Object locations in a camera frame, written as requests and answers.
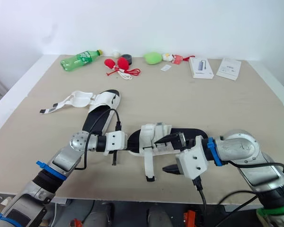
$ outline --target white ball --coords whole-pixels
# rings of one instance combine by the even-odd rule
[[[120,58],[121,54],[118,51],[113,52],[113,57],[114,58]]]

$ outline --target orange part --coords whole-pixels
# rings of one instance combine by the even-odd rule
[[[80,220],[75,218],[74,220],[71,221],[70,227],[83,227],[83,224]]]
[[[188,210],[187,213],[184,213],[184,222],[185,227],[195,227],[195,212]]]

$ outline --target small white box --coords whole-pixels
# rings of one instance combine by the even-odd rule
[[[214,76],[206,58],[189,58],[189,66],[194,78],[212,79]]]
[[[218,69],[217,76],[236,80],[241,68],[241,62],[237,60],[223,58]]]

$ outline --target white figurine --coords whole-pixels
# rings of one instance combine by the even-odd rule
[[[164,53],[164,54],[162,54],[162,59],[163,59],[163,61],[172,61],[173,56],[170,53]]]

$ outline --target black cable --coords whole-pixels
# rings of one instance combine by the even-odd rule
[[[238,191],[234,191],[234,192],[231,192],[227,195],[225,195],[219,202],[217,205],[220,205],[221,203],[223,203],[228,197],[234,195],[234,194],[237,194],[237,193],[250,193],[250,194],[255,194],[253,191],[248,191],[248,190],[238,190]]]
[[[92,130],[94,129],[95,125],[97,124],[97,122],[107,113],[107,112],[111,112],[111,111],[114,111],[116,116],[117,116],[117,124],[120,123],[120,118],[119,118],[119,114],[118,114],[118,111],[116,109],[108,109],[108,110],[105,110],[96,120],[95,122],[93,123],[93,125],[91,126],[90,130],[89,130],[89,135],[87,136],[87,139],[86,139],[86,143],[85,143],[85,148],[84,148],[84,167],[78,167],[78,168],[75,168],[75,170],[84,170],[86,169],[86,166],[87,166],[87,148],[89,146],[89,139],[92,135]]]
[[[91,205],[91,208],[90,208],[89,212],[87,213],[87,215],[85,216],[85,218],[81,221],[82,224],[85,222],[85,220],[87,219],[87,217],[88,217],[88,216],[91,214],[91,212],[93,211],[94,205],[95,205],[95,201],[93,201],[93,205]]]
[[[230,212],[228,215],[226,215],[221,221],[219,221],[214,227],[218,227],[220,224],[222,224],[225,220],[227,220],[231,215],[233,215],[235,212],[240,210],[241,208],[245,207],[246,205],[250,204],[253,200],[257,198],[257,195],[252,197],[247,202],[243,203],[242,205],[238,206],[236,209],[234,209],[232,212]]]
[[[283,173],[284,173],[284,164],[279,162],[268,162],[268,163],[259,163],[259,164],[252,164],[252,165],[239,165],[235,164],[232,161],[228,161],[230,164],[237,168],[257,168],[257,167],[265,167],[265,166],[281,166],[283,167]]]
[[[205,218],[206,218],[206,199],[205,199],[205,196],[204,196],[202,190],[199,190],[199,193],[200,193],[200,196],[201,196],[202,202],[203,202],[203,219],[205,220]]]

